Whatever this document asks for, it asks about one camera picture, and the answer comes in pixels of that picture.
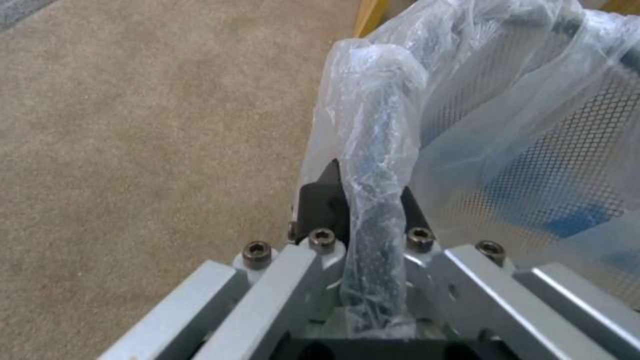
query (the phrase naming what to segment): gray metal beam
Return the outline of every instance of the gray metal beam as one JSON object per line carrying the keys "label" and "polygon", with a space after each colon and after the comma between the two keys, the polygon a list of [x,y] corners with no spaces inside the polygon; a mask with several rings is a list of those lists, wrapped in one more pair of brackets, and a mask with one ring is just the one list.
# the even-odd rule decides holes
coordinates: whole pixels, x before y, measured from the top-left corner
{"label": "gray metal beam", "polygon": [[471,245],[435,256],[425,294],[454,332],[499,336],[522,359],[612,359]]}
{"label": "gray metal beam", "polygon": [[514,275],[547,305],[620,359],[640,359],[640,315],[564,265]]}
{"label": "gray metal beam", "polygon": [[189,359],[248,287],[243,272],[206,261],[99,359]]}
{"label": "gray metal beam", "polygon": [[194,360],[267,359],[285,334],[299,334],[324,288],[320,257],[288,245]]}

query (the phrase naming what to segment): clear plastic bag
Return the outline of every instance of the clear plastic bag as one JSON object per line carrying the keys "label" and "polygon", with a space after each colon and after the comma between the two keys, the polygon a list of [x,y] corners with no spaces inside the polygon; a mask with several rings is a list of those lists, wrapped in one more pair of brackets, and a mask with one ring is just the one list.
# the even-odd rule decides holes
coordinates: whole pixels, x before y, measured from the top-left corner
{"label": "clear plastic bag", "polygon": [[554,248],[640,305],[640,242],[578,249],[590,229],[637,238],[617,218],[637,210],[638,40],[637,17],[576,1],[423,0],[366,39],[335,44],[301,183],[340,161],[352,335],[410,336],[407,184],[443,245],[488,238],[521,266]]}

